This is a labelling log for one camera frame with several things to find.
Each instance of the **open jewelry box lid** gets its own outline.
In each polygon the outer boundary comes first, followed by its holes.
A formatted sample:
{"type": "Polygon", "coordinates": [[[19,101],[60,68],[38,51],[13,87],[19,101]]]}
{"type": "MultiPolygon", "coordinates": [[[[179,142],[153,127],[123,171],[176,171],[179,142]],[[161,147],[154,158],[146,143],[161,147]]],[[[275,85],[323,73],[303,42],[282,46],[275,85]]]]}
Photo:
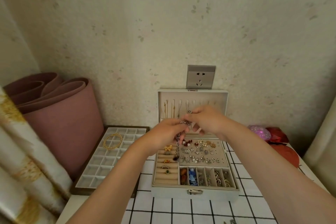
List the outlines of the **open jewelry box lid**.
{"type": "MultiPolygon", "coordinates": [[[[188,110],[198,106],[211,105],[225,115],[228,105],[227,90],[187,90],[187,89],[158,89],[157,117],[158,122],[165,118],[181,118],[188,110]]],[[[199,135],[193,131],[187,137],[212,138],[215,135],[199,135]]]]}

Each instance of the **white jewelry box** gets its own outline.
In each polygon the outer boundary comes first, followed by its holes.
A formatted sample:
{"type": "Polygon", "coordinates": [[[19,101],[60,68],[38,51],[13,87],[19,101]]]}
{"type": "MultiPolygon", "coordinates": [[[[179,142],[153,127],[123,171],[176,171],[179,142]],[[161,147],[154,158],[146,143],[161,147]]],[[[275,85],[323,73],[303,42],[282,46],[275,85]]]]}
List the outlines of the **white jewelry box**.
{"type": "MultiPolygon", "coordinates": [[[[160,122],[165,118],[178,118],[178,116],[181,118],[188,110],[206,104],[225,114],[228,96],[229,93],[226,90],[159,89],[157,91],[158,121],[160,122]]],[[[179,146],[180,157],[176,162],[173,161],[176,143],[172,144],[170,150],[168,149],[170,147],[168,147],[166,150],[162,149],[157,152],[152,178],[153,196],[213,201],[236,200],[240,191],[239,183],[235,173],[232,172],[232,166],[228,161],[223,142],[213,134],[199,135],[193,131],[186,134],[185,141],[189,140],[192,141],[189,146],[179,146]],[[216,147],[202,147],[201,151],[200,143],[206,141],[211,142],[216,147]],[[194,168],[198,184],[199,179],[204,177],[202,186],[190,185],[189,168],[194,168]],[[187,185],[181,185],[181,169],[187,169],[187,185]]]]}

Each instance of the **person's right hand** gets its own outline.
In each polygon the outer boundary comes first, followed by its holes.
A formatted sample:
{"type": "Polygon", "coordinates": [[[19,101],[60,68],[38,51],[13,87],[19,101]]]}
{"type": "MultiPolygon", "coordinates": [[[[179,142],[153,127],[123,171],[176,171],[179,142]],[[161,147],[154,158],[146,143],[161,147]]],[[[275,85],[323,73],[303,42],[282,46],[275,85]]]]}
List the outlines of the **person's right hand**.
{"type": "Polygon", "coordinates": [[[187,113],[182,119],[195,122],[192,128],[194,132],[201,128],[199,133],[202,135],[209,132],[218,136],[222,133],[226,117],[212,106],[204,105],[195,108],[192,113],[187,113]]]}

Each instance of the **bangle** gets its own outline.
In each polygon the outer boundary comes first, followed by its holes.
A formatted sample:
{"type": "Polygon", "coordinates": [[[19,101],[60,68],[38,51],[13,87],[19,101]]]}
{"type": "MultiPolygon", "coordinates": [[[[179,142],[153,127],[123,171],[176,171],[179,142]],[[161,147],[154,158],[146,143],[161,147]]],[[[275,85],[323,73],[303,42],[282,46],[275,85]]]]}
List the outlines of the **bangle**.
{"type": "Polygon", "coordinates": [[[123,138],[122,138],[122,136],[121,136],[120,134],[118,134],[118,133],[116,133],[116,134],[112,134],[112,135],[110,135],[110,136],[108,136],[108,137],[106,137],[106,138],[104,139],[104,141],[103,141],[103,147],[104,147],[106,150],[114,150],[115,148],[118,148],[118,147],[121,145],[122,140],[123,140],[123,138]],[[116,146],[113,146],[113,147],[107,147],[107,146],[106,146],[106,140],[107,140],[108,138],[110,138],[111,136],[119,136],[119,137],[120,137],[120,142],[119,142],[116,146]]]}

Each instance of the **brown tray frame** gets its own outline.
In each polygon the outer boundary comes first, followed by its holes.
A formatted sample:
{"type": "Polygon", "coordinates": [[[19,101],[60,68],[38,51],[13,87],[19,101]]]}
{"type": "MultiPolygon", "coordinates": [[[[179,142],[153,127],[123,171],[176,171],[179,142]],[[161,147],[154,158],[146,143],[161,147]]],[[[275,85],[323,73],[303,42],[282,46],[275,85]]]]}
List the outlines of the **brown tray frame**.
{"type": "MultiPolygon", "coordinates": [[[[104,126],[104,131],[102,133],[102,135],[99,137],[94,149],[92,150],[90,156],[86,159],[85,163],[83,164],[82,168],[81,168],[81,172],[80,175],[76,178],[76,180],[73,182],[71,188],[70,188],[70,193],[73,195],[81,195],[81,196],[90,196],[94,191],[95,188],[76,188],[76,185],[79,181],[79,179],[81,178],[86,166],[88,165],[90,159],[92,158],[93,154],[95,153],[99,143],[101,142],[101,140],[103,139],[103,136],[105,135],[106,131],[108,128],[145,128],[146,132],[149,132],[149,127],[141,127],[141,126],[116,126],[116,125],[106,125],[104,126]]],[[[134,190],[132,192],[131,198],[135,198],[137,195],[137,190],[138,190],[138,185],[139,185],[139,180],[140,180],[140,176],[136,182],[136,185],[134,187],[134,190]]]]}

